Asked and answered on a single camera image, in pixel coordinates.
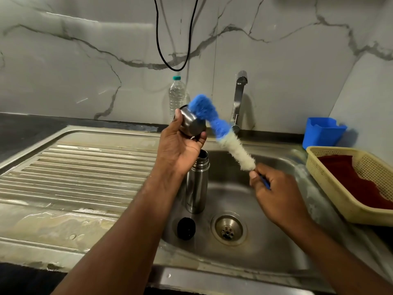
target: cleaning brush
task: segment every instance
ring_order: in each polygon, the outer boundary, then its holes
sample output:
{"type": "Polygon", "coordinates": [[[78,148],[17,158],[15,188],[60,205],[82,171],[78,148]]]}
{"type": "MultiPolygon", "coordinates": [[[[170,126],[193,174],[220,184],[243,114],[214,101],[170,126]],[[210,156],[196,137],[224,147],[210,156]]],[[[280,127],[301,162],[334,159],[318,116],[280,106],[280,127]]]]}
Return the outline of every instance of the cleaning brush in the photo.
{"type": "Polygon", "coordinates": [[[255,169],[255,159],[243,148],[242,143],[233,132],[231,125],[219,118],[211,100],[203,94],[196,96],[188,105],[188,109],[201,120],[208,120],[221,148],[227,150],[240,164],[240,169],[255,169]]]}

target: drain strainer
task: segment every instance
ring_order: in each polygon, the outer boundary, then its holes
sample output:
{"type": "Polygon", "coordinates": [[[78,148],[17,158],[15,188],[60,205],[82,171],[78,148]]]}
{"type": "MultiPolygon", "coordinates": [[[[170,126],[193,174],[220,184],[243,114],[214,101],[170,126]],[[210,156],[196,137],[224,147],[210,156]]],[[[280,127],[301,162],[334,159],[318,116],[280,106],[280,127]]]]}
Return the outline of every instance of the drain strainer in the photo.
{"type": "Polygon", "coordinates": [[[211,220],[211,231],[219,242],[227,245],[238,245],[247,236],[247,227],[240,221],[236,213],[225,211],[211,220]]]}

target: blue bristles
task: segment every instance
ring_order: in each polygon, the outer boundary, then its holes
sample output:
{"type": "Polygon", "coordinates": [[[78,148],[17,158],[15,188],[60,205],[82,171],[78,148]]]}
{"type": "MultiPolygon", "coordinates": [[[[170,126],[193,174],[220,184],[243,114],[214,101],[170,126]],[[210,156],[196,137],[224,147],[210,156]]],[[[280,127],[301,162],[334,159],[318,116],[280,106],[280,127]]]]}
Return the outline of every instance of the blue bristles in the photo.
{"type": "Polygon", "coordinates": [[[188,105],[188,109],[199,119],[209,121],[217,139],[223,138],[231,130],[227,121],[219,119],[216,108],[206,95],[197,95],[188,105]]]}
{"type": "Polygon", "coordinates": [[[208,120],[209,122],[218,119],[216,108],[211,103],[211,100],[203,94],[195,96],[189,103],[188,109],[194,113],[199,119],[208,120]]]}

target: black cable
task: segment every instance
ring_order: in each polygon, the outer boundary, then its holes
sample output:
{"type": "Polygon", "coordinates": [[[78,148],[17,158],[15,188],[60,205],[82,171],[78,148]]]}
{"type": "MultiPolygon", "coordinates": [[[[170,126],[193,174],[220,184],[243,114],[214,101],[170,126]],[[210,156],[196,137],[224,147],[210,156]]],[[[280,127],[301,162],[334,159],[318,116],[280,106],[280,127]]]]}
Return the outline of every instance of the black cable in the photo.
{"type": "Polygon", "coordinates": [[[158,6],[157,6],[157,0],[154,0],[154,3],[156,4],[156,12],[157,12],[157,18],[156,18],[156,41],[157,41],[157,49],[158,52],[160,53],[160,57],[163,60],[163,62],[165,63],[166,66],[168,66],[168,68],[170,70],[173,71],[182,71],[185,67],[185,65],[187,64],[188,61],[188,57],[190,56],[190,50],[191,50],[191,35],[192,35],[192,27],[193,27],[193,21],[194,21],[194,15],[195,15],[195,11],[197,10],[196,6],[198,4],[198,0],[195,1],[195,6],[194,6],[194,11],[193,11],[193,15],[191,17],[191,23],[190,23],[190,31],[189,31],[189,35],[188,35],[188,51],[187,51],[187,57],[185,59],[184,65],[180,68],[180,69],[174,69],[172,67],[169,66],[169,64],[165,61],[164,56],[161,53],[161,49],[160,49],[160,43],[158,42],[158,6]]]}

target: blue brush handle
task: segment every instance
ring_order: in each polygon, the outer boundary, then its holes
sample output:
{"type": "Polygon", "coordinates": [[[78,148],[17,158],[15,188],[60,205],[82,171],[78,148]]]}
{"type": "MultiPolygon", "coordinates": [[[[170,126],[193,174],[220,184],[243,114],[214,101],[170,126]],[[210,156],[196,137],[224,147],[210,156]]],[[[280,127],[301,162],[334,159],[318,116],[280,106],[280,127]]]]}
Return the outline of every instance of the blue brush handle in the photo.
{"type": "Polygon", "coordinates": [[[268,190],[270,190],[270,183],[269,181],[266,179],[265,176],[259,175],[260,179],[262,180],[263,184],[266,186],[266,188],[268,190]]]}

